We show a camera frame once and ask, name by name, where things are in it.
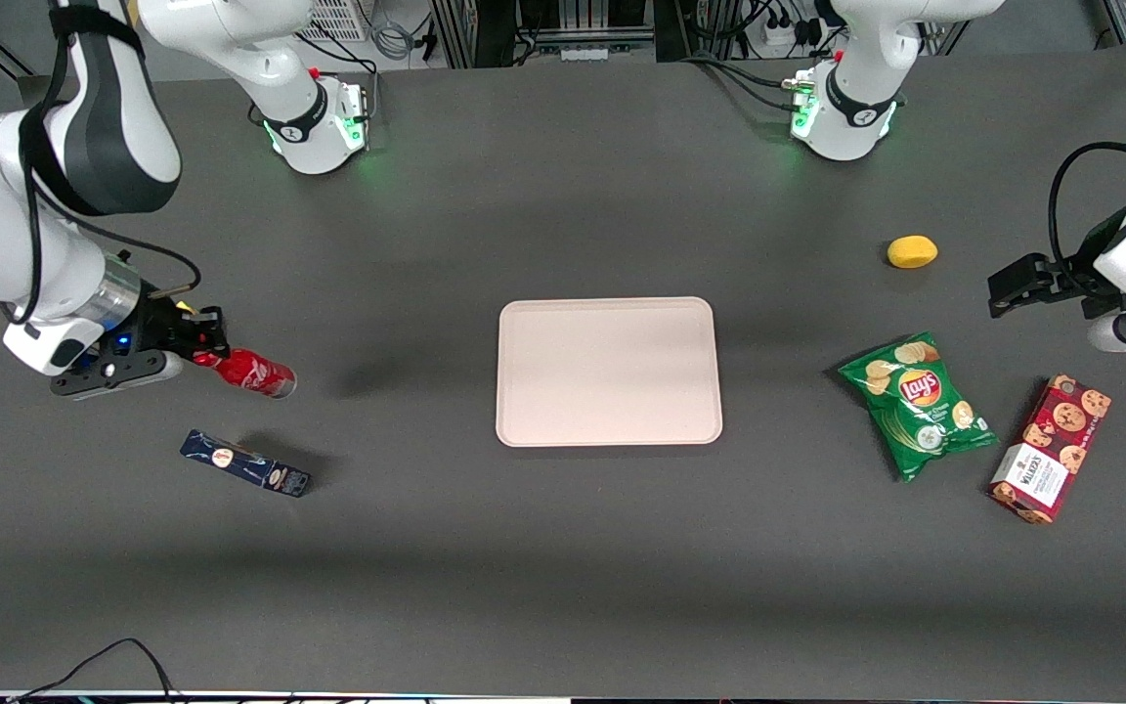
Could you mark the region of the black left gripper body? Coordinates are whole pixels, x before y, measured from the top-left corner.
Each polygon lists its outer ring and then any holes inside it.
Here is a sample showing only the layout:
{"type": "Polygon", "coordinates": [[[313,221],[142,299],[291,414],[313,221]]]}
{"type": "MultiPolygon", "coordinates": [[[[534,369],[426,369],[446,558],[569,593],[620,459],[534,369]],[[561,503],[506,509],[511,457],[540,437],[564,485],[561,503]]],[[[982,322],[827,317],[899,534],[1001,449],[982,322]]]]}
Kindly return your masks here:
{"type": "Polygon", "coordinates": [[[1114,309],[1121,308],[1121,293],[1098,271],[1098,259],[1120,240],[1125,219],[1126,206],[1121,206],[1087,233],[1076,253],[1064,257],[1061,248],[1058,210],[1051,208],[1047,215],[1052,260],[1058,262],[1061,267],[1056,295],[1058,300],[1081,298],[1081,312],[1085,320],[1097,320],[1099,317],[1108,315],[1114,309]]]}

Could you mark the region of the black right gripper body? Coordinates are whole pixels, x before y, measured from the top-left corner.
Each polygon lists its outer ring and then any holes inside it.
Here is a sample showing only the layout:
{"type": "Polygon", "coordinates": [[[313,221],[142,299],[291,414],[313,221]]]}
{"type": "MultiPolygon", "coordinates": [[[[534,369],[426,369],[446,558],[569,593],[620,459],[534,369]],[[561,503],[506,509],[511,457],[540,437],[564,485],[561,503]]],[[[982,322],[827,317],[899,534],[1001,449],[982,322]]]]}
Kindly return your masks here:
{"type": "Polygon", "coordinates": [[[138,308],[120,326],[84,353],[84,373],[148,374],[162,369],[168,355],[175,355],[178,306],[175,298],[138,300],[138,308]]]}

